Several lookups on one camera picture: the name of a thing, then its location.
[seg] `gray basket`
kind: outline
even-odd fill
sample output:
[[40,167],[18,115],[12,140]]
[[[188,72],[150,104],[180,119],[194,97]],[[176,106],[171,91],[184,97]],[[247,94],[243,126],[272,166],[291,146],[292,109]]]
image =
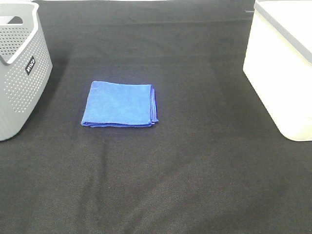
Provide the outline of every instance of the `gray basket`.
[[49,79],[52,63],[36,3],[0,3],[0,140],[14,136],[28,119]]

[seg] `microfiber cloth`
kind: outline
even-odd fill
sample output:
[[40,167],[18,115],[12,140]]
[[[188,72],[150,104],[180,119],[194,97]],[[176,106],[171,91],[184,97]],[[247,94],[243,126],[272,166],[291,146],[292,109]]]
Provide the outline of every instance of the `microfiber cloth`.
[[90,127],[151,127],[158,122],[152,85],[93,81],[81,124]]

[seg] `black fabric surface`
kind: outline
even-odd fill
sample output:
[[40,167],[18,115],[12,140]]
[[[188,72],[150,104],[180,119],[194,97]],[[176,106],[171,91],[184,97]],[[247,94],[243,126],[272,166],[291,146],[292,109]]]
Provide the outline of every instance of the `black fabric surface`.
[[[38,3],[54,67],[0,142],[1,234],[311,233],[312,143],[242,71],[252,0]],[[82,127],[93,80],[152,84],[159,123]]]

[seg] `basket label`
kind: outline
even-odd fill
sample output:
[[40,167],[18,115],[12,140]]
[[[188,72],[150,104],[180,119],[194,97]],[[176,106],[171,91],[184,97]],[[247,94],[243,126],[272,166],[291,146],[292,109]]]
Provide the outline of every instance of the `basket label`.
[[33,68],[35,66],[35,63],[36,63],[35,58],[34,58],[34,56],[32,56],[29,63],[27,64],[27,66],[25,68],[27,75],[29,75],[31,73],[31,71],[33,70]]

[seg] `white plastic box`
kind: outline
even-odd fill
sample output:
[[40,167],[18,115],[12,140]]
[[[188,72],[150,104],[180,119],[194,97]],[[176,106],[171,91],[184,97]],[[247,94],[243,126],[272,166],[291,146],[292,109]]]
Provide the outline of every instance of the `white plastic box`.
[[0,3],[0,140],[14,136],[28,119],[51,73],[52,63],[36,3]]
[[312,1],[256,0],[243,71],[280,132],[312,140]]

